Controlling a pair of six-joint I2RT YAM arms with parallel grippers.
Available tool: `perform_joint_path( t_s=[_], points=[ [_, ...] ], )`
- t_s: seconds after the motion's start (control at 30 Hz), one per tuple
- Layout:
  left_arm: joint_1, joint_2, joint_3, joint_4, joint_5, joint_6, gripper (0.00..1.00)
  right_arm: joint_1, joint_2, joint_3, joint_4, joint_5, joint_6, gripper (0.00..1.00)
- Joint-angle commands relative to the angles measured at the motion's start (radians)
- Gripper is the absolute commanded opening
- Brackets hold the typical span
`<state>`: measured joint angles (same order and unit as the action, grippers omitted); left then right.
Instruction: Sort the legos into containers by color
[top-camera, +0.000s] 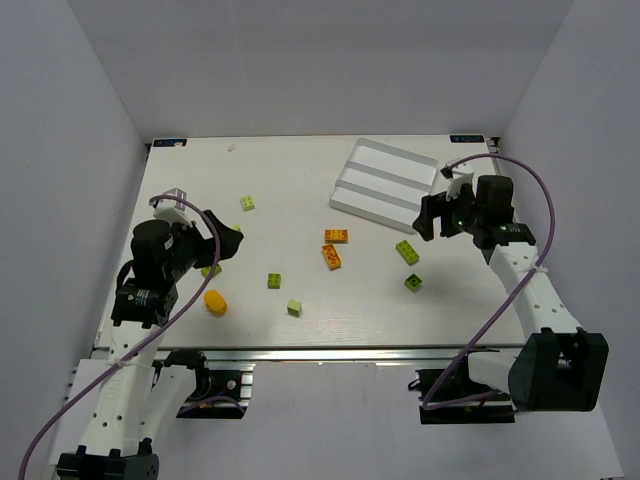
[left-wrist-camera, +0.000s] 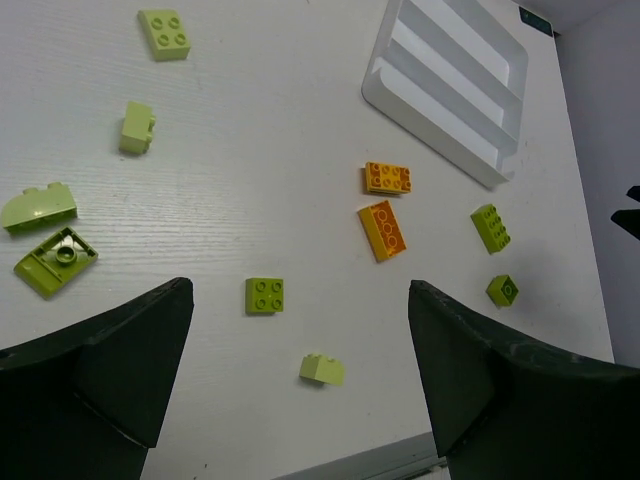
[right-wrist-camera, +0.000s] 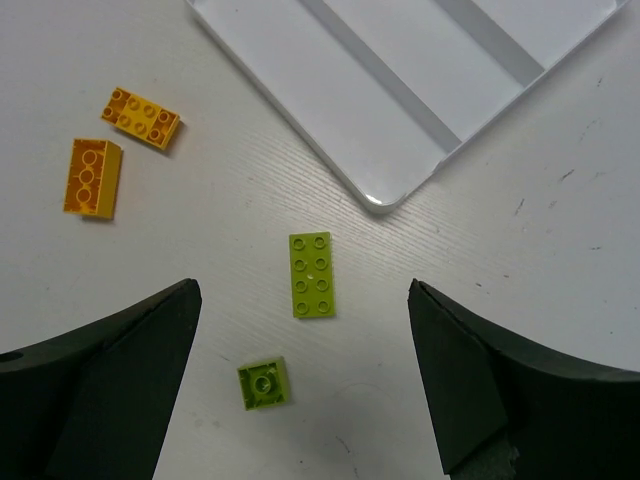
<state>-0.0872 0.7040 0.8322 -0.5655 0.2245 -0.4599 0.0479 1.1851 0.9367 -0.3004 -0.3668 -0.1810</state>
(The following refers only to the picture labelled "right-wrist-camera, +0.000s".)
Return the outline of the orange brick hollow side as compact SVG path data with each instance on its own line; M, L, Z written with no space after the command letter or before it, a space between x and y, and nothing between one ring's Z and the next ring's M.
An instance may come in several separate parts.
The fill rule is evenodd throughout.
M122 149L109 140L73 140L65 188L65 213L111 221L114 218Z

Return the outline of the green lego plate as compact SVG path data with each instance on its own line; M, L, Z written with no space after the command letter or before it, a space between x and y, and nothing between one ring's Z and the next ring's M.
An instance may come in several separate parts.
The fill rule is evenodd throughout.
M331 234L289 235L292 312L298 319L335 315Z

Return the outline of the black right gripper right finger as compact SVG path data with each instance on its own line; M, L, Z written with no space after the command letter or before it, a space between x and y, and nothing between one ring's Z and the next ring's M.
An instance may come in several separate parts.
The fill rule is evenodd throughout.
M545 347L419 280L408 309L447 476L638 477L637 372Z

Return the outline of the small green brick upturned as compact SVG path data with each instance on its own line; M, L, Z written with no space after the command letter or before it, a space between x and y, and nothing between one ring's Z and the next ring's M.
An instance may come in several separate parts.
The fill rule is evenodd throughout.
M283 357L262 360L237 368L243 406L246 411L286 404L290 384Z

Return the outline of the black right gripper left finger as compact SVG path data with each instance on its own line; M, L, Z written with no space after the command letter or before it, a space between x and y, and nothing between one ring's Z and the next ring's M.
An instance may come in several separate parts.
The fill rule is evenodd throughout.
M184 279L1 356L4 479L153 477L198 326Z

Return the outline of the orange brick studs up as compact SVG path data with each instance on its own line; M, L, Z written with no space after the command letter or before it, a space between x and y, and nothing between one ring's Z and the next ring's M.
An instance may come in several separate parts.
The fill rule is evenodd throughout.
M111 93L101 119L162 151L168 148L180 124L177 113L121 87Z

